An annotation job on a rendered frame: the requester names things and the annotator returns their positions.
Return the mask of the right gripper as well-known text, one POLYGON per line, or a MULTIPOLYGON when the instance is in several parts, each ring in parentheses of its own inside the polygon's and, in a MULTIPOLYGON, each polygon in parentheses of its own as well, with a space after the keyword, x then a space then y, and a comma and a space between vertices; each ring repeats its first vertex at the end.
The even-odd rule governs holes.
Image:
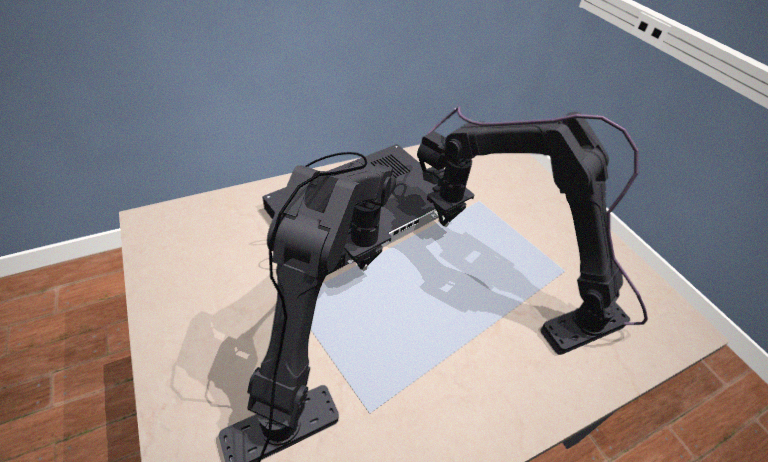
POLYGON ((433 187, 433 192, 428 194, 427 200, 434 204, 440 224, 443 226, 448 222, 450 223, 457 215, 466 209, 467 204, 465 202, 474 199, 475 195, 466 188, 467 182, 461 185, 452 185, 446 181, 444 178, 444 171, 444 168, 441 170, 437 170, 434 167, 425 169, 426 173, 434 175, 439 179, 437 186, 433 187), (442 215, 445 217, 444 220, 442 215))

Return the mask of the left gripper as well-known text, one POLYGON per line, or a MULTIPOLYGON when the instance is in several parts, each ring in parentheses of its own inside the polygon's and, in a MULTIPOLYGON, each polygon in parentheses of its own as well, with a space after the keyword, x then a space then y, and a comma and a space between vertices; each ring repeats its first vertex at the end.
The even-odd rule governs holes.
POLYGON ((360 228, 351 219, 344 249, 362 270, 382 253, 381 244, 390 241, 391 235, 378 223, 373 228, 360 228), (351 227, 352 226, 352 227, 351 227), (379 232, 378 232, 379 231, 379 232), (378 235, 377 235, 378 232, 378 235))

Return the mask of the green circuit board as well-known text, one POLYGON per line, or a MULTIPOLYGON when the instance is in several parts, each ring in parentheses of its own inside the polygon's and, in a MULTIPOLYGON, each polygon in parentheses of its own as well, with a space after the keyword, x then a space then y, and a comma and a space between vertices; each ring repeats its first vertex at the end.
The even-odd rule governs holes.
MULTIPOLYGON (((433 211, 431 211, 429 213, 426 213, 425 215, 423 215, 423 216, 421 216, 421 217, 419 217, 419 218, 417 218, 417 219, 415 219, 415 220, 413 220, 413 221, 411 221, 411 222, 409 222, 409 223, 407 223, 407 224, 405 224, 405 225, 403 225, 403 226, 401 226, 401 227, 399 227, 399 228, 389 232, 389 234, 393 237, 393 236, 395 236, 395 235, 397 235, 397 234, 399 234, 399 233, 401 233, 401 232, 403 232, 403 231, 405 231, 405 230, 407 230, 407 229, 409 229, 409 228, 411 228, 411 227, 413 227, 413 226, 415 226, 415 225, 417 225, 417 224, 419 224, 419 223, 421 223, 421 222, 423 222, 423 221, 425 221, 425 220, 427 220, 429 218, 432 218, 433 220, 435 220, 436 217, 439 218, 438 217, 438 213, 437 213, 437 211, 435 209, 435 210, 433 210, 433 211)), ((362 269, 362 271, 364 272, 366 270, 367 270, 367 265, 365 265, 365 267, 362 269)))

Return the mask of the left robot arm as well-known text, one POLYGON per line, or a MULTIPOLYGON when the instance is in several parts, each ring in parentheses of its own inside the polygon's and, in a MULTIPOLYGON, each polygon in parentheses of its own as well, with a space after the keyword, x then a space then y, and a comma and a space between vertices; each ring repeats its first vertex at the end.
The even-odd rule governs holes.
POLYGON ((367 164, 361 169, 319 176, 302 186, 282 213, 272 245, 272 262, 277 264, 286 314, 277 293, 269 347, 247 391, 247 409, 256 414, 219 432, 225 462, 231 462, 231 457, 232 462, 259 459, 268 438, 277 361, 271 438, 262 457, 338 421, 339 412, 328 387, 320 385, 309 391, 307 387, 311 369, 308 345, 316 302, 328 271, 341 258, 351 219, 365 229, 379 223, 381 207, 396 186, 392 172, 387 166, 367 164), (302 201, 307 208, 324 213, 322 220, 298 213, 302 201))

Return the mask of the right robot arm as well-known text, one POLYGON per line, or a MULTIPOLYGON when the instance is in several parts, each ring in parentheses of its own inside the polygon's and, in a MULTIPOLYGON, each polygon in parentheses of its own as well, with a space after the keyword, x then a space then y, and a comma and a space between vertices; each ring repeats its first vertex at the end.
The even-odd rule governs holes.
POLYGON ((445 168, 445 180, 461 185, 468 181, 474 157, 509 153, 550 156, 554 182, 566 195, 575 227, 580 256, 577 284, 583 303, 546 321, 543 329, 560 351, 566 351, 629 323, 630 317, 616 303, 623 276, 612 260, 607 228, 609 157, 586 119, 467 123, 447 137, 435 131, 424 136, 417 157, 437 170, 445 168))

